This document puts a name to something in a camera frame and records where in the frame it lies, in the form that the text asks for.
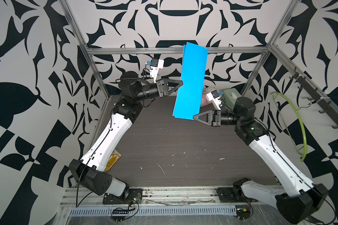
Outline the blue rectangular paper sheet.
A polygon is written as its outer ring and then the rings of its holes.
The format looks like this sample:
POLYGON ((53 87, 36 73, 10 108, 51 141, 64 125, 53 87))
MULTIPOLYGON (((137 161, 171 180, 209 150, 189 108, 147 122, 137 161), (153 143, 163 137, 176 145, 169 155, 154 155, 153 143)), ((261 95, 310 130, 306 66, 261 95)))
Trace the blue rectangular paper sheet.
POLYGON ((200 111, 201 97, 207 64, 208 49, 193 43, 183 48, 182 72, 173 116, 177 119, 192 120, 200 111))

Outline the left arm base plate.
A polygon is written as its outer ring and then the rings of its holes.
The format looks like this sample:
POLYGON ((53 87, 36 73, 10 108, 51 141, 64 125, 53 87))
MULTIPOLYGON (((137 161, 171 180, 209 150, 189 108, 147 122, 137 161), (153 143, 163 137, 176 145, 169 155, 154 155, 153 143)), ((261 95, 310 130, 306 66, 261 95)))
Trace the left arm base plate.
POLYGON ((129 188, 127 193, 123 196, 117 197, 112 194, 104 194, 102 203, 104 205, 118 205, 118 204, 129 204, 132 200, 142 200, 143 189, 141 188, 129 188))

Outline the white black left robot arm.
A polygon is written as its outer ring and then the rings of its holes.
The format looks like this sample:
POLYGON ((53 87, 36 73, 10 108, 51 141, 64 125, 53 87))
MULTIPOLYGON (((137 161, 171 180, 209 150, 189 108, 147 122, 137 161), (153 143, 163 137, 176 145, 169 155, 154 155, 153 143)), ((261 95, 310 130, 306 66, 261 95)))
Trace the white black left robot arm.
POLYGON ((69 169, 78 183, 101 196, 128 197, 129 185, 105 172, 108 160, 117 144, 133 125, 143 109, 145 100, 166 97, 177 91, 183 82, 168 78, 149 83, 134 71, 124 73, 116 80, 121 92, 111 111, 110 120, 93 146, 81 159, 74 159, 69 169))

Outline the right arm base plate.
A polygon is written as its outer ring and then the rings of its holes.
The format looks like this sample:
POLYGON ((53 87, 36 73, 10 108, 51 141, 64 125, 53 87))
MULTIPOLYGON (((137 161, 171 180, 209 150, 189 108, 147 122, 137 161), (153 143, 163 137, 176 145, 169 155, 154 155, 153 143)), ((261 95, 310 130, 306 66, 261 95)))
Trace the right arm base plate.
POLYGON ((233 187, 227 187, 227 188, 218 188, 216 190, 217 195, 219 197, 219 201, 224 203, 224 202, 244 202, 248 203, 250 202, 258 202, 258 200, 252 199, 252 198, 247 198, 245 196, 241 196, 240 194, 237 193, 237 191, 233 190, 233 187))

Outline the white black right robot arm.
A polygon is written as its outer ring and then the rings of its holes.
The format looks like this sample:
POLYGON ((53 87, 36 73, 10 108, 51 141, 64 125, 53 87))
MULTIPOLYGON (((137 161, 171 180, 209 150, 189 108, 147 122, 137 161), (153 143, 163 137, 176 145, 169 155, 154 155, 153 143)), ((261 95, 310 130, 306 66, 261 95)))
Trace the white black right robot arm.
POLYGON ((238 97, 234 107, 226 110, 220 97, 202 97, 200 106, 207 105, 213 105, 214 110, 199 113, 193 119, 199 121, 205 115, 203 123, 206 125, 233 125, 237 136, 260 156, 282 185, 281 188, 273 188, 243 178, 234 182, 229 192, 218 191, 219 197, 236 201, 255 199, 277 209, 291 224, 305 220, 322 225, 323 222, 313 217, 313 214, 326 201, 328 189, 321 183, 315 184, 280 150, 268 129, 255 118, 256 106, 253 101, 238 97))

